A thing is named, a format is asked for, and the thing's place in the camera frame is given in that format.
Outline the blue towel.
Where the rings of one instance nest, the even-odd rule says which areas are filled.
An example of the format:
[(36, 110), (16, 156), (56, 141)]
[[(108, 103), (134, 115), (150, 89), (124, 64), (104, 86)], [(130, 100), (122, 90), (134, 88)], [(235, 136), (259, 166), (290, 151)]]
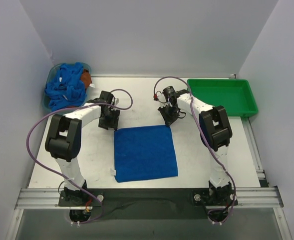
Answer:
[(171, 129), (151, 125), (115, 131), (114, 168), (119, 183), (178, 176)]

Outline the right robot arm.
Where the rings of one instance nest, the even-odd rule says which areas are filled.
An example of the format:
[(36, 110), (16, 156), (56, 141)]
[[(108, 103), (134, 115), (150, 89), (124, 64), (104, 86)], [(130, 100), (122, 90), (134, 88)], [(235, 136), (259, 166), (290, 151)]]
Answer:
[(209, 187), (214, 190), (232, 187), (227, 168), (228, 147), (233, 133), (225, 108), (206, 104), (187, 90), (164, 91), (155, 94), (154, 100), (160, 103), (158, 111), (168, 127), (180, 118), (180, 113), (186, 112), (193, 117), (201, 141), (210, 152)]

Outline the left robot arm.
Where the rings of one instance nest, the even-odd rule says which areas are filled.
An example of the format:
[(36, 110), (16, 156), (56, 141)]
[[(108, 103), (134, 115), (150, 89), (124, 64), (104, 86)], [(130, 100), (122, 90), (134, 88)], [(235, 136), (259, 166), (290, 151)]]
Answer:
[(114, 95), (102, 91), (98, 98), (89, 100), (86, 108), (77, 109), (70, 113), (55, 114), (51, 118), (45, 150), (58, 163), (61, 173), (67, 177), (64, 180), (64, 194), (66, 198), (87, 199), (86, 194), (69, 182), (87, 189), (86, 180), (81, 174), (77, 156), (81, 149), (82, 128), (93, 120), (98, 119), (98, 127), (117, 130), (120, 110)]

